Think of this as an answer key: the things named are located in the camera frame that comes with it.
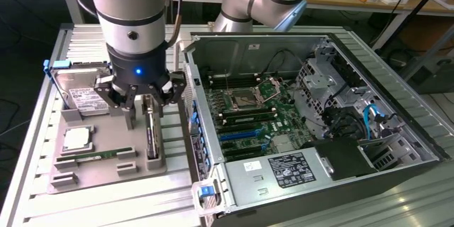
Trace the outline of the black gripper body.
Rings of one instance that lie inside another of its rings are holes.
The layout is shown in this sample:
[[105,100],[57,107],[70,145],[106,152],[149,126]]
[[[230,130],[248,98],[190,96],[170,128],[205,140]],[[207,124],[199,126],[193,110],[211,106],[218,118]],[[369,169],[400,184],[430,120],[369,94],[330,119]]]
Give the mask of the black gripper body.
[[166,50],[169,43],[162,42],[159,46],[142,54],[121,53],[107,44],[107,50],[113,66],[114,84],[122,90],[131,85],[150,86],[158,90],[170,81],[166,68]]

